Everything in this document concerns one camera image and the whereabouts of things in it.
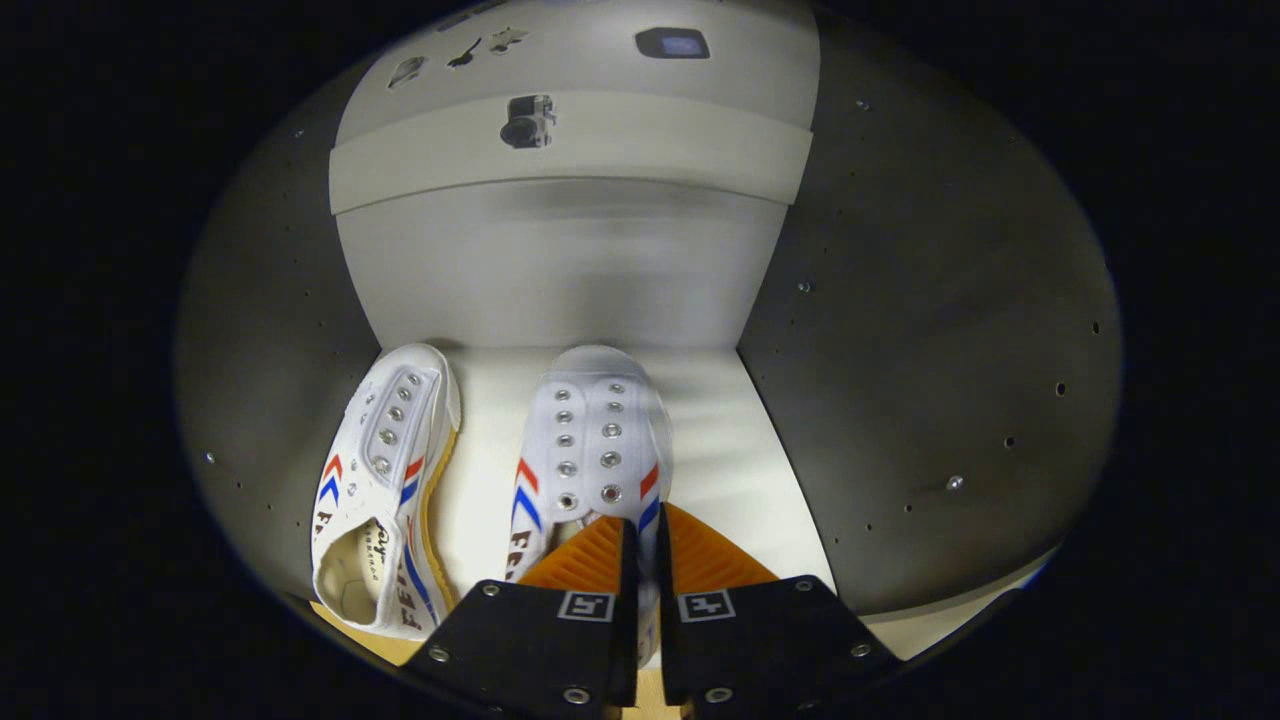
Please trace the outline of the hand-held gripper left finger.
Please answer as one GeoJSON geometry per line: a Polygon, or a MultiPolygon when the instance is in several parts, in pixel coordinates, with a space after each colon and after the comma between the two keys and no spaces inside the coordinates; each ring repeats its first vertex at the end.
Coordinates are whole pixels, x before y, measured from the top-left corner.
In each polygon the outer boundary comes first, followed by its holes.
{"type": "Polygon", "coordinates": [[[637,533],[603,516],[479,582],[399,676],[472,719],[618,719],[637,687],[637,533]]]}

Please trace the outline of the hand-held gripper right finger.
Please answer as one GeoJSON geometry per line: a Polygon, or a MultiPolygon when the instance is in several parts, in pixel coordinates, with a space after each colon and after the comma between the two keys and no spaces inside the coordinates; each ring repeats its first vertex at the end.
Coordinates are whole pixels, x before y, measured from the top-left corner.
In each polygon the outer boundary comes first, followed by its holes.
{"type": "Polygon", "coordinates": [[[900,660],[818,577],[780,577],[663,503],[657,536],[666,702],[684,719],[850,719],[900,660]]]}

